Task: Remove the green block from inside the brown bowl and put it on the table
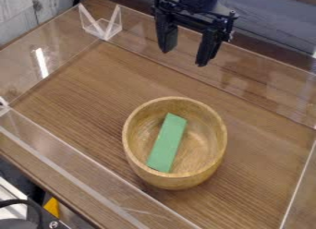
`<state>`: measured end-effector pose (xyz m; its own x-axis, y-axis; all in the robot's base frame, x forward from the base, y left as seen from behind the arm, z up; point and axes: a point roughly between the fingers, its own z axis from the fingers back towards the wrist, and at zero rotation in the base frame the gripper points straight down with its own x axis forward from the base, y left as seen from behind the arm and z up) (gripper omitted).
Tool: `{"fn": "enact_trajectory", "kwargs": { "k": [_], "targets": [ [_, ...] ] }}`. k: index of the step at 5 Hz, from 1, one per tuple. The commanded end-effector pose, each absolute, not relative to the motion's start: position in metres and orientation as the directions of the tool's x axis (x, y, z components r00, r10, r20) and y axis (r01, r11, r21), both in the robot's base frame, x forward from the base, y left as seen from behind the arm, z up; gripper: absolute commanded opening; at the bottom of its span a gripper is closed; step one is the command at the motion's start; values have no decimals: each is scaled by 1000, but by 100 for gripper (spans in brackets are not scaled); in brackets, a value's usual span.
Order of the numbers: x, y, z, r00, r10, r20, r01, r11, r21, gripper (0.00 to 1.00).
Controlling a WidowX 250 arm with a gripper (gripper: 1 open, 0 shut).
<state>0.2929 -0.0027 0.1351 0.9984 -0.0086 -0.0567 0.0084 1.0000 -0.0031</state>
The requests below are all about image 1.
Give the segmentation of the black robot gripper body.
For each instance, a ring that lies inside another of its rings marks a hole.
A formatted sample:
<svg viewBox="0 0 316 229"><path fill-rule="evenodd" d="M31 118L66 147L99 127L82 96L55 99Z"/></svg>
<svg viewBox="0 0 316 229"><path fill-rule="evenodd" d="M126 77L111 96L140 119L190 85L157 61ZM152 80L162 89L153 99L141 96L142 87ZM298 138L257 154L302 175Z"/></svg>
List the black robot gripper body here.
<svg viewBox="0 0 316 229"><path fill-rule="evenodd" d="M219 0L154 0L154 8L190 30L202 31L211 27L221 33L221 41L229 41L239 15Z"/></svg>

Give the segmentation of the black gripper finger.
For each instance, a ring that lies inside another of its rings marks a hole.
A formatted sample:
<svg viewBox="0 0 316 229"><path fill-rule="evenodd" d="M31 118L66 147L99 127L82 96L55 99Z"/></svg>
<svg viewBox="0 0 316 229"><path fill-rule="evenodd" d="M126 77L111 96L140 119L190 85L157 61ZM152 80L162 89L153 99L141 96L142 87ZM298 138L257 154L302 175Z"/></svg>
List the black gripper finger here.
<svg viewBox="0 0 316 229"><path fill-rule="evenodd" d="M209 61L215 59L217 51L221 46L225 33L223 30L208 28L202 32L201 43L197 50L196 64L198 66L206 66Z"/></svg>
<svg viewBox="0 0 316 229"><path fill-rule="evenodd" d="M156 10L156 31L160 49L166 54L178 44L178 26L174 17L160 9Z"/></svg>

